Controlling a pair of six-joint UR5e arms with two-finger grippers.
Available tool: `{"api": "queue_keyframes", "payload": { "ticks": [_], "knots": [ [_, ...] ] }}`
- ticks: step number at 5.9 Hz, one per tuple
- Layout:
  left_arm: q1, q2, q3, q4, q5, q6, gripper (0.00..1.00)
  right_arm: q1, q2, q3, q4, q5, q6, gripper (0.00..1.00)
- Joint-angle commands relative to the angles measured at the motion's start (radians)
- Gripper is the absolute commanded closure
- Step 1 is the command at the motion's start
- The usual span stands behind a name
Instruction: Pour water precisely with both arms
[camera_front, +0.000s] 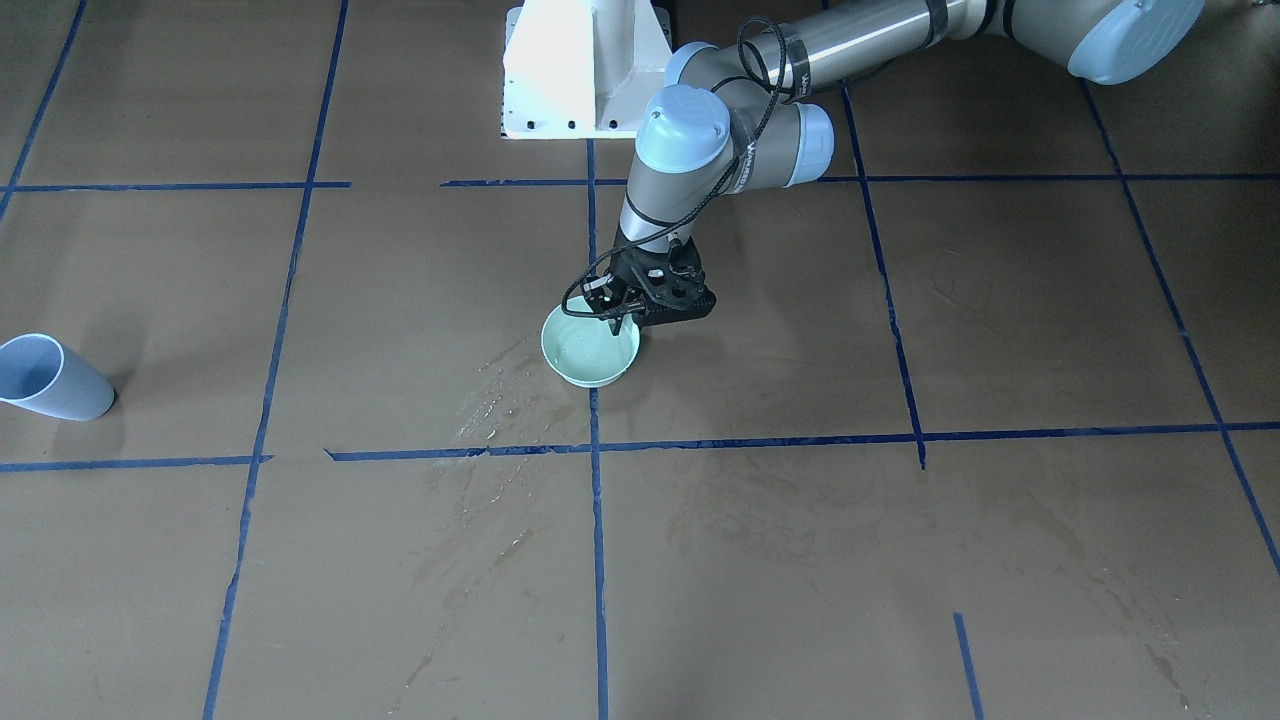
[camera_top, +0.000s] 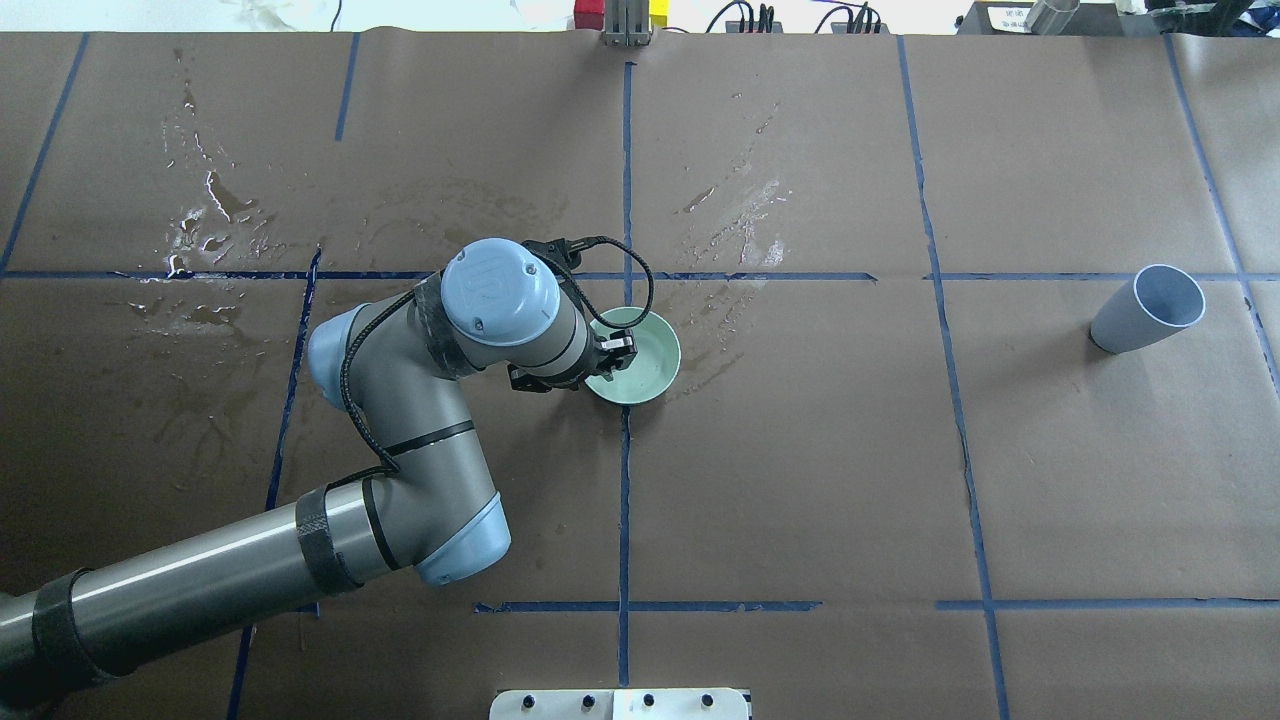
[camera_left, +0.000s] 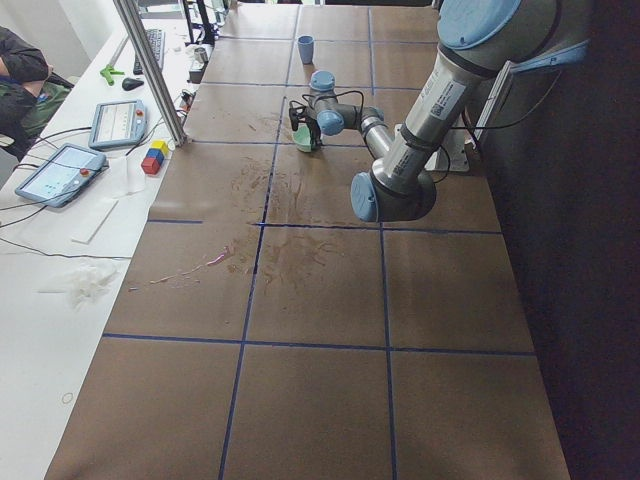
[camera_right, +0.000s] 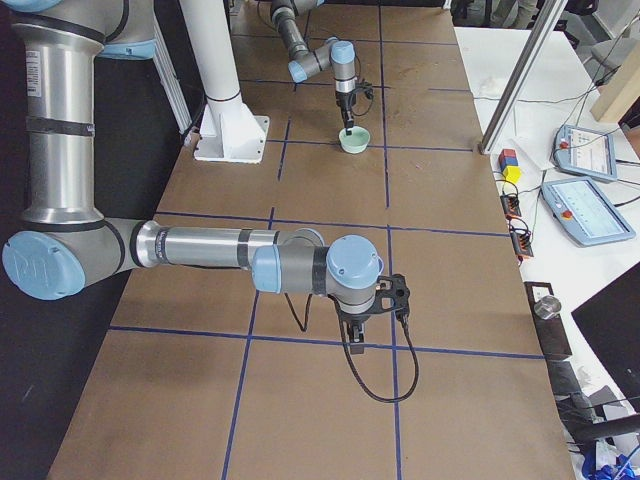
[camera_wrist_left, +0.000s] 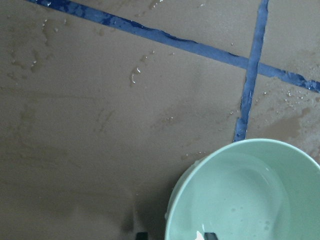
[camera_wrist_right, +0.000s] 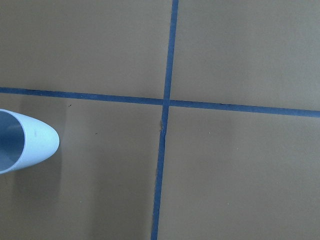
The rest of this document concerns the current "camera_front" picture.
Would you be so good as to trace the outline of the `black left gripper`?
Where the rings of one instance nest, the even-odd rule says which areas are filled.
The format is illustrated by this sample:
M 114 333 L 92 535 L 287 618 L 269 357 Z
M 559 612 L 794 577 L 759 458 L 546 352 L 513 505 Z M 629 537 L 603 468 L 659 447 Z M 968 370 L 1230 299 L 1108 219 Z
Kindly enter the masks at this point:
M 613 337 L 630 338 L 634 322 L 639 327 L 690 322 L 716 307 L 694 241 L 663 252 L 614 247 L 605 290 L 567 290 L 562 297 L 566 316 L 607 319 Z

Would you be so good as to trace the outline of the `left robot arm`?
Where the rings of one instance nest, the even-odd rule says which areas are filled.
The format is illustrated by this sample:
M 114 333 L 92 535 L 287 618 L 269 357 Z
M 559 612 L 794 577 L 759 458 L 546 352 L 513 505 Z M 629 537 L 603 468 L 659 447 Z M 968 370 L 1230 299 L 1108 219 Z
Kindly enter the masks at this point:
M 735 42 L 687 44 L 644 108 L 614 245 L 564 291 L 568 316 L 660 325 L 716 306 L 694 241 L 714 199 L 822 177 L 835 128 L 810 96 L 947 38 L 997 35 L 1078 78 L 1120 85 L 1166 58 L 1201 1 L 846 1 Z

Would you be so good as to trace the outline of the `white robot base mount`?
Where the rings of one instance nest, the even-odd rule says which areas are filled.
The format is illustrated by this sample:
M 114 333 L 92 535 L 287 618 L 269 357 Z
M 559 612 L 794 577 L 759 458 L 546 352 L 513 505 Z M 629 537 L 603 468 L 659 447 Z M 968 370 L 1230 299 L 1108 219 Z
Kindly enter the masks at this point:
M 500 132 L 631 140 L 675 49 L 663 1 L 524 1 L 506 14 Z

